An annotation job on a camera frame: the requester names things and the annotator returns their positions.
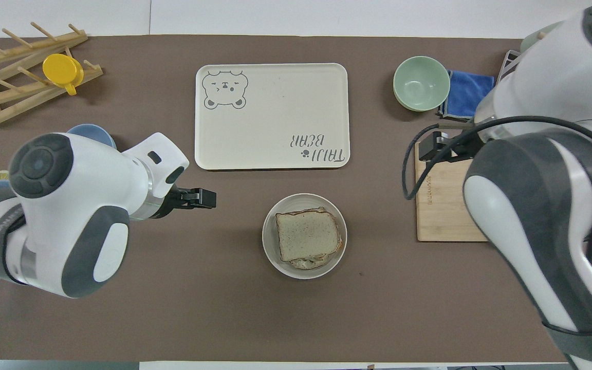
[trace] bear face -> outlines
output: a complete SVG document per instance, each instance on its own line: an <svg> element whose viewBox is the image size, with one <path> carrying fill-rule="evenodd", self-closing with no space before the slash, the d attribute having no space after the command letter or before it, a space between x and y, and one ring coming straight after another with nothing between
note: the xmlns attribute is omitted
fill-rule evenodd
<svg viewBox="0 0 592 370"><path fill-rule="evenodd" d="M244 93L248 87L248 78L243 72L237 75L231 71L221 71L215 75L208 72L202 79L202 87L205 89L207 109L214 109L219 105L232 105L241 109L246 105Z"/></svg>

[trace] brown tabletop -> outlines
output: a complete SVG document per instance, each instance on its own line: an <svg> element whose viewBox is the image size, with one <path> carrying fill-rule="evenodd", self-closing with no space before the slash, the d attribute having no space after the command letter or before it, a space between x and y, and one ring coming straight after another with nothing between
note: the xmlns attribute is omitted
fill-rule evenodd
<svg viewBox="0 0 592 370"><path fill-rule="evenodd" d="M0 124L0 169L24 142L102 126L124 150L157 131L191 159L180 187L218 193L212 210L131 225L117 276L70 300L0 282L0 359L210 361L564 361L514 274L485 243L421 243L401 194L407 143L433 112L402 108L395 68L425 54L496 75L519 40L146 35L72 50L105 74ZM336 62L348 72L346 166L208 172L193 161L195 73L207 64ZM267 260L275 202L308 192L348 226L344 258L312 281ZM78 202L77 195L73 201Z"/></svg>

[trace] blue cloth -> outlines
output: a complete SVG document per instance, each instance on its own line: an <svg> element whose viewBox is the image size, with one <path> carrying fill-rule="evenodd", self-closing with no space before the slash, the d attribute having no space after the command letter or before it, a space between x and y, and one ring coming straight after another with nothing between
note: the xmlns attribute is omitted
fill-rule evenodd
<svg viewBox="0 0 592 370"><path fill-rule="evenodd" d="M481 100L493 89L495 78L474 73L447 70L451 87L438 110L442 118L471 119Z"/></svg>

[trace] blue cup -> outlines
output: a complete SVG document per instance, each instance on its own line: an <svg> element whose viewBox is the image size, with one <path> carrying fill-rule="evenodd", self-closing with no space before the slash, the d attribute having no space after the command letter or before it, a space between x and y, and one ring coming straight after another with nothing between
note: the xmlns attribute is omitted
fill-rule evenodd
<svg viewBox="0 0 592 370"><path fill-rule="evenodd" d="M101 128L100 126L97 126L96 124L78 124L77 126L69 129L68 134L84 136L84 138L89 138L94 141L101 142L102 144L108 145L116 150L118 149L116 148L116 143L115 141L113 141L111 135L109 135L105 129Z"/></svg>

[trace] yellow cup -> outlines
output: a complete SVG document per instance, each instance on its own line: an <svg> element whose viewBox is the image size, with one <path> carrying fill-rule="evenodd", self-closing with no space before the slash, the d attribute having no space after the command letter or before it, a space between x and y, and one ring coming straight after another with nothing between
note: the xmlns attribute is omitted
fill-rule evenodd
<svg viewBox="0 0 592 370"><path fill-rule="evenodd" d="M84 81L84 69L74 58L64 54L51 54L43 62L43 73L54 85L76 95L76 86Z"/></svg>

